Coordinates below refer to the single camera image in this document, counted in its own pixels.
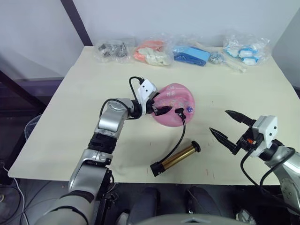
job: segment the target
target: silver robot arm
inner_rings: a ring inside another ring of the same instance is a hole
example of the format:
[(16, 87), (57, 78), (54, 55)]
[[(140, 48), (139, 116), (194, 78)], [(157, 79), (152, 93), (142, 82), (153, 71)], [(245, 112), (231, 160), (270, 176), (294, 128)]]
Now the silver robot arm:
[[(100, 116), (88, 148), (84, 150), (68, 185), (68, 194), (35, 223), (37, 225), (86, 225), (91, 224), (95, 200), (101, 200), (110, 185), (112, 171), (107, 168), (120, 136), (124, 121), (132, 115), (156, 113), (152, 98), (156, 87), (140, 79), (138, 102), (128, 98), (107, 101), (107, 110)], [(162, 109), (160, 113), (170, 110)]]
[(220, 131), (210, 128), (216, 139), (236, 155), (240, 149), (247, 151), (247, 157), (259, 157), (271, 168), (261, 179), (274, 172), (277, 176), (283, 194), (285, 206), (289, 212), (300, 216), (300, 154), (293, 148), (284, 146), (274, 139), (278, 132), (278, 120), (275, 116), (260, 116), (253, 120), (239, 112), (226, 110), (234, 120), (249, 126), (249, 129), (236, 142), (232, 143)]

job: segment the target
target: blue object in bag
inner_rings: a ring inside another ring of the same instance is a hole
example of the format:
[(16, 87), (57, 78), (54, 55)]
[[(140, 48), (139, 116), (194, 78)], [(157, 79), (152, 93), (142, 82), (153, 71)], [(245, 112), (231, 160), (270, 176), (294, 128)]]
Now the blue object in bag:
[(177, 45), (173, 48), (174, 59), (180, 62), (204, 66), (210, 58), (210, 53), (188, 45)]

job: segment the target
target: gold tube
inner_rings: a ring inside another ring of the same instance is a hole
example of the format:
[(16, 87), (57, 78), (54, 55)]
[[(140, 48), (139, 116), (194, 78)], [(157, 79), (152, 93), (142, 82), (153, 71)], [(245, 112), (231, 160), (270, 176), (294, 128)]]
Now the gold tube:
[(162, 162), (163, 167), (165, 170), (169, 169), (170, 167), (174, 166), (176, 163), (180, 162), (181, 160), (185, 159), (189, 155), (193, 154), (195, 152), (195, 148), (193, 145), (188, 146), (184, 150), (176, 153), (172, 157), (166, 159), (164, 162)]

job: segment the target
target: white wall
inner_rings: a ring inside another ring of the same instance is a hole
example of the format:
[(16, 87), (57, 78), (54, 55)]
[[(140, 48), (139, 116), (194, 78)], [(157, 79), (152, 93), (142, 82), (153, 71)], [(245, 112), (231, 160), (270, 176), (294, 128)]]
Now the white wall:
[(300, 8), (274, 47), (272, 55), (290, 83), (300, 89)]
[(60, 0), (0, 0), (0, 70), (12, 79), (64, 77), (82, 48)]
[(95, 44), (100, 38), (159, 32), (197, 34), (221, 45), (226, 29), (251, 32), (274, 45), (300, 6), (299, 0), (74, 0)]

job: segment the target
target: pink ear model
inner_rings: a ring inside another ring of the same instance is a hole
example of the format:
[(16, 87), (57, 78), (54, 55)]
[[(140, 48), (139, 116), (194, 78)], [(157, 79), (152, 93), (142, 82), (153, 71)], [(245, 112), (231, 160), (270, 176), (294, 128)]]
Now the pink ear model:
[(160, 124), (168, 127), (182, 126), (181, 118), (175, 113), (175, 109), (183, 108), (186, 116), (186, 123), (190, 122), (195, 113), (195, 100), (192, 93), (183, 85), (172, 83), (159, 91), (159, 95), (154, 98), (154, 106), (172, 106), (172, 109), (160, 116), (153, 118)]

